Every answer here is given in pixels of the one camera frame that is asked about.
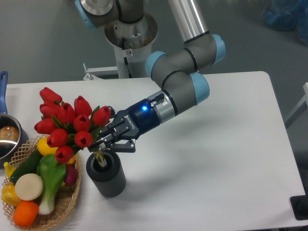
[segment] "fake vegetable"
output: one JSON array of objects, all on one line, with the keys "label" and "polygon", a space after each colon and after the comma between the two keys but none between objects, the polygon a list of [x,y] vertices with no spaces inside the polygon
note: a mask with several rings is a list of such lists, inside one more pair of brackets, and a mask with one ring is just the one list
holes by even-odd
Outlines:
[{"label": "fake vegetable", "polygon": [[13,221],[19,227],[30,227],[38,215],[39,206],[33,201],[22,201],[16,207]]},{"label": "fake vegetable", "polygon": [[4,162],[3,164],[4,169],[5,169],[5,174],[8,176],[8,178],[11,177],[11,175],[13,174],[13,172],[16,170],[15,167],[12,167],[9,162]]},{"label": "fake vegetable", "polygon": [[41,177],[34,173],[23,175],[15,184],[15,192],[23,201],[37,199],[42,194],[43,188]]},{"label": "fake vegetable", "polygon": [[37,146],[38,146],[39,153],[41,153],[42,155],[55,154],[56,150],[58,149],[57,147],[51,148],[47,144],[47,137],[40,138],[37,143]]},{"label": "fake vegetable", "polygon": [[67,185],[73,185],[76,183],[78,178],[78,171],[71,165],[66,165],[66,177],[64,183]]},{"label": "fake vegetable", "polygon": [[1,192],[2,192],[1,199],[5,203],[16,207],[21,202],[21,199],[15,193],[15,186],[12,183],[5,185],[2,188]]},{"label": "fake vegetable", "polygon": [[40,159],[43,156],[36,149],[34,150],[29,157],[12,173],[10,181],[16,183],[17,180],[27,173],[35,173]]},{"label": "fake vegetable", "polygon": [[75,163],[75,157],[73,156],[66,164],[73,165]]},{"label": "fake vegetable", "polygon": [[41,158],[37,174],[42,178],[44,190],[38,213],[46,215],[54,210],[56,193],[65,179],[65,165],[58,163],[55,155],[46,155]]}]

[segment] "bok choy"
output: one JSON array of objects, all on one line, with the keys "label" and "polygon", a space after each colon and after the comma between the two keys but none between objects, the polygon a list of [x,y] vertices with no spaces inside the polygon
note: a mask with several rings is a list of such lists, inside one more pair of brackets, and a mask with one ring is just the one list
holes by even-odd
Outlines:
[{"label": "bok choy", "polygon": [[54,210],[56,193],[65,179],[65,164],[60,164],[53,154],[46,155],[39,161],[37,174],[44,183],[44,191],[38,213],[46,215]]}]

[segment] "white vegetable slice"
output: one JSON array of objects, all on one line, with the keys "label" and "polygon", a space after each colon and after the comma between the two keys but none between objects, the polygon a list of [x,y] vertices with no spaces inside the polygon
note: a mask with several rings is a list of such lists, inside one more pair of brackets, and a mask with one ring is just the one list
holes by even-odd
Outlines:
[{"label": "white vegetable slice", "polygon": [[15,184],[17,196],[24,201],[37,199],[42,194],[43,189],[43,180],[34,173],[21,176]]}]

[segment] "cucumber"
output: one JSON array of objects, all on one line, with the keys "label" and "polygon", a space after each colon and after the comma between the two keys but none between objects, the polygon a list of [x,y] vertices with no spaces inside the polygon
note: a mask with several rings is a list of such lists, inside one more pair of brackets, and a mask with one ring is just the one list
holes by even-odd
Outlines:
[{"label": "cucumber", "polygon": [[42,154],[39,153],[37,149],[34,150],[29,157],[13,172],[10,177],[10,181],[15,184],[21,176],[28,173],[36,173],[37,166],[39,165],[39,161],[42,157]]}]

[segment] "radish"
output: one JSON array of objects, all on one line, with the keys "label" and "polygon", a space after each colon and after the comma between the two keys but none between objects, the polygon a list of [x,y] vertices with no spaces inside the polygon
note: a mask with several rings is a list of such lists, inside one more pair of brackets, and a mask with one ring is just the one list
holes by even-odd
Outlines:
[{"label": "radish", "polygon": [[78,171],[75,167],[71,165],[66,166],[66,177],[64,179],[64,183],[67,185],[73,185],[76,183],[78,178]]}]

